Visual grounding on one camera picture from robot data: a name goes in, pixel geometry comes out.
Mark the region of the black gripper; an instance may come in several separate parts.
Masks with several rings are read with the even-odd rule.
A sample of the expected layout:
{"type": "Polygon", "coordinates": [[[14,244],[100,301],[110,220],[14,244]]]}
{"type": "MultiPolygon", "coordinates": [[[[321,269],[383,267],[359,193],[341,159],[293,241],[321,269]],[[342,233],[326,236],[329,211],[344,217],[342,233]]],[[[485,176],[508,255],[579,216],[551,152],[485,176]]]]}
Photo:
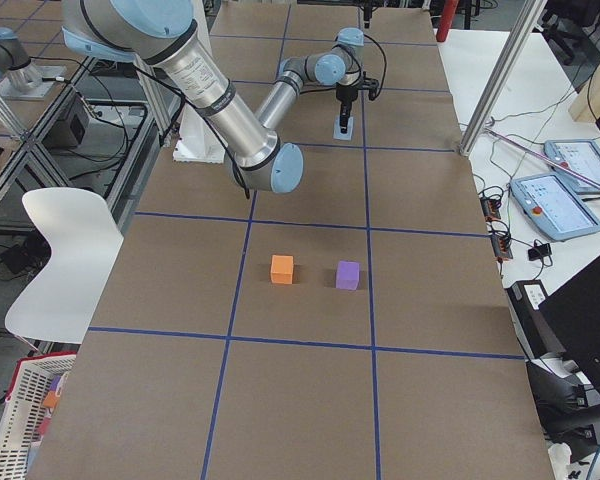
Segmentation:
{"type": "MultiPolygon", "coordinates": [[[[363,25],[365,28],[370,27],[372,19],[372,0],[364,0],[362,2],[363,11],[363,25]]],[[[342,85],[338,83],[336,85],[336,99],[341,102],[339,117],[337,120],[337,132],[338,133],[349,133],[352,103],[358,99],[359,93],[366,91],[370,101],[375,101],[380,95],[380,81],[368,77],[363,74],[359,79],[354,81],[350,85],[342,85]]]]}

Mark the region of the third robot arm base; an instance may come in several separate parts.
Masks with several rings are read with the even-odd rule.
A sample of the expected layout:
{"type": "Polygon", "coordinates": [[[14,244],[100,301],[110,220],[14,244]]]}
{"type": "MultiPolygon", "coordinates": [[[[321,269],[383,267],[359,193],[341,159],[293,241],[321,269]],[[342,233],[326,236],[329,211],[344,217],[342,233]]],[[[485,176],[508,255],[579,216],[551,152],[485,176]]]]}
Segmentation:
{"type": "Polygon", "coordinates": [[[42,100],[65,66],[39,65],[27,53],[18,36],[0,27],[0,95],[10,100],[42,100]]]}

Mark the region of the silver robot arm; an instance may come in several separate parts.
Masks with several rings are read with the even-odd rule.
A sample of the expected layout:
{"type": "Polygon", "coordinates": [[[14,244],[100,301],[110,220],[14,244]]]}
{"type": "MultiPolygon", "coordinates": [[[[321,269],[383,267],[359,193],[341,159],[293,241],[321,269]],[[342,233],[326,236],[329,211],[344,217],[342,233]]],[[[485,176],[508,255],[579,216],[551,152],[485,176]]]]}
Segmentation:
{"type": "Polygon", "coordinates": [[[225,165],[245,192],[285,194],[299,185],[302,152],[282,142],[275,129],[305,86],[335,91],[341,107],[334,135],[341,138],[351,132],[360,92],[375,100],[383,88],[363,70],[366,37],[358,28],[342,29],[327,52],[282,61],[269,95],[252,111],[199,40],[190,2],[65,1],[62,15],[71,50],[116,62],[140,58],[163,70],[181,99],[224,141],[225,165]]]}

